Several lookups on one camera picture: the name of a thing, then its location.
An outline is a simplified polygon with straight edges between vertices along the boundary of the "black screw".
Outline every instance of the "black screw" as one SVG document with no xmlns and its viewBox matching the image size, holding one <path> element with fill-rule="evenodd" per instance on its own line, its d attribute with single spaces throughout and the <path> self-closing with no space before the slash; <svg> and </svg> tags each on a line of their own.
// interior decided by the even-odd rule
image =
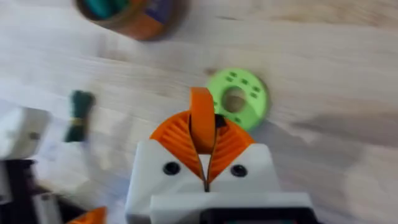
<svg viewBox="0 0 398 224">
<path fill-rule="evenodd" d="M 231 167 L 231 173 L 235 177 L 245 177 L 248 174 L 248 170 L 243 165 L 234 165 Z"/>
<path fill-rule="evenodd" d="M 181 168 L 180 165 L 176 162 L 168 162 L 166 165 L 163 166 L 163 172 L 166 175 L 175 175 L 180 172 Z"/>
<path fill-rule="evenodd" d="M 50 196 L 48 194 L 42 195 L 42 200 L 48 200 L 48 199 L 50 199 Z"/>
<path fill-rule="evenodd" d="M 36 132 L 31 132 L 29 133 L 29 138 L 31 140 L 39 140 L 40 139 L 40 134 Z"/>
</svg>

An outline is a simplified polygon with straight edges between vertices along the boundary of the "orange plastic part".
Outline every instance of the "orange plastic part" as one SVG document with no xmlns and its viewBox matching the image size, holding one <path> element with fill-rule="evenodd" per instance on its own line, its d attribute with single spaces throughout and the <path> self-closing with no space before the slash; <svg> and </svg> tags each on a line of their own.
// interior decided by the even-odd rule
<svg viewBox="0 0 398 224">
<path fill-rule="evenodd" d="M 227 118 L 226 126 L 216 129 L 213 99 L 207 89 L 191 88 L 190 108 L 167 119 L 150 138 L 161 143 L 201 178 L 207 189 L 254 140 Z M 204 178 L 199 152 L 211 153 L 207 180 Z"/>
<path fill-rule="evenodd" d="M 106 207 L 96 208 L 67 224 L 105 224 Z"/>
<path fill-rule="evenodd" d="M 216 146 L 211 154 L 207 184 L 223 172 L 254 140 L 244 129 L 225 118 L 226 126 L 217 131 Z"/>
<path fill-rule="evenodd" d="M 203 168 L 189 132 L 191 112 L 178 113 L 163 122 L 150 136 L 204 180 Z"/>
<path fill-rule="evenodd" d="M 207 88 L 192 87 L 191 137 L 199 154 L 211 154 L 216 139 L 213 97 Z"/>
</svg>

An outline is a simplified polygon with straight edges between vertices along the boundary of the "wooden table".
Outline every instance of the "wooden table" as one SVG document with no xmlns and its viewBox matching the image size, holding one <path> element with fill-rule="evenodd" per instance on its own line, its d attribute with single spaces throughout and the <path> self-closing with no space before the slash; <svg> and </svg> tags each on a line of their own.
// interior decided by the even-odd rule
<svg viewBox="0 0 398 224">
<path fill-rule="evenodd" d="M 83 206 L 123 205 L 140 139 L 188 108 L 208 73 L 246 68 L 272 94 L 252 132 L 285 190 L 325 223 L 397 223 L 398 6 L 391 0 L 191 0 L 173 34 L 136 42 L 69 0 L 0 0 L 0 98 L 53 114 L 40 182 Z M 91 138 L 65 144 L 69 95 L 95 93 Z"/>
</svg>

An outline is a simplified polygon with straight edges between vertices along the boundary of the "green ring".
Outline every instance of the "green ring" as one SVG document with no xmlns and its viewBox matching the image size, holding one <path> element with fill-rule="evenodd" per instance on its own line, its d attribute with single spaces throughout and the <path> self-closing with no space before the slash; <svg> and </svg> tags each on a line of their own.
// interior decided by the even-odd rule
<svg viewBox="0 0 398 224">
<path fill-rule="evenodd" d="M 246 103 L 235 113 L 227 111 L 222 104 L 223 96 L 230 88 L 239 87 L 245 94 Z M 227 68 L 217 72 L 207 84 L 213 96 L 216 114 L 221 114 L 245 130 L 257 126 L 269 109 L 268 91 L 261 80 L 251 72 L 239 68 Z"/>
</svg>

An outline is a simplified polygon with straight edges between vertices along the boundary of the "white object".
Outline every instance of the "white object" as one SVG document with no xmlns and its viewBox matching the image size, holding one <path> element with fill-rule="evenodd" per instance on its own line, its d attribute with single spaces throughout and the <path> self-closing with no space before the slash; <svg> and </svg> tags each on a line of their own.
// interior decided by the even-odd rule
<svg viewBox="0 0 398 224">
<path fill-rule="evenodd" d="M 207 173 L 209 156 L 200 156 Z M 181 171 L 166 175 L 163 167 L 177 162 Z M 243 165 L 248 174 L 235 177 L 231 167 Z M 126 200 L 130 224 L 199 223 L 208 208 L 312 207 L 305 193 L 280 191 L 271 154 L 264 144 L 250 145 L 210 185 L 203 182 L 156 140 L 138 144 Z"/>
<path fill-rule="evenodd" d="M 33 202 L 40 224 L 62 224 L 57 199 L 53 194 L 35 195 Z"/>
<path fill-rule="evenodd" d="M 49 120 L 48 112 L 23 107 L 0 117 L 0 159 L 26 159 L 35 154 Z"/>
</svg>

